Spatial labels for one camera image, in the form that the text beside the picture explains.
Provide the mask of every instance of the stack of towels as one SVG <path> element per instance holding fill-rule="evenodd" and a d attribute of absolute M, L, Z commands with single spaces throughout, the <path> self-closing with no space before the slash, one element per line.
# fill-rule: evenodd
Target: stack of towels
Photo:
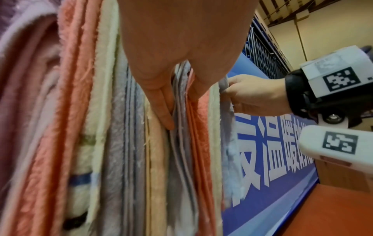
<path fill-rule="evenodd" d="M 167 131 L 129 69 L 116 0 L 0 14 L 1 236 L 223 235 L 242 196 L 227 78 L 192 102 L 195 73 L 178 64 Z"/>

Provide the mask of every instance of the ceiling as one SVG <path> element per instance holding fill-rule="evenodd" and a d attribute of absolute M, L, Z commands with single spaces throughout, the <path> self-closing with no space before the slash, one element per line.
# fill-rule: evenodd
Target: ceiling
<path fill-rule="evenodd" d="M 339 0 L 259 0 L 258 12 L 270 27 L 295 18 L 308 9 L 310 12 L 326 7 Z"/>

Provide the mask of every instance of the hand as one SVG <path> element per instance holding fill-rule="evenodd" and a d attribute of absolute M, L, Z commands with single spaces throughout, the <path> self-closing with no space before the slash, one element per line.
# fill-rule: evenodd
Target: hand
<path fill-rule="evenodd" d="M 199 99 L 236 62 L 258 0 L 118 0 L 129 67 L 152 109 L 173 129 L 171 76 L 189 60 L 188 97 Z"/>
<path fill-rule="evenodd" d="M 222 99 L 231 99 L 234 112 L 258 116 L 278 116 L 291 113 L 286 95 L 285 79 L 262 79 L 252 75 L 237 75 L 228 79 L 229 88 Z"/>

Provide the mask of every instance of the black wrist strap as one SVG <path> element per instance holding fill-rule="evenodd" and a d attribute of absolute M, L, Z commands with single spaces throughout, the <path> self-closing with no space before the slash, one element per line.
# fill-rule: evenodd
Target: black wrist strap
<path fill-rule="evenodd" d="M 308 90 L 308 82 L 302 70 L 295 70 L 285 76 L 286 95 L 290 109 L 294 115 L 310 119 L 306 108 L 305 91 Z"/>

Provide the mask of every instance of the wire rack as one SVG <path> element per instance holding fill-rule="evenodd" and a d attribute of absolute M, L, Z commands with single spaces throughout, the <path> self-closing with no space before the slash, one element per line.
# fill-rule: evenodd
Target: wire rack
<path fill-rule="evenodd" d="M 268 40 L 256 19 L 250 26 L 242 53 L 270 79 L 281 79 L 289 72 L 284 59 Z"/>

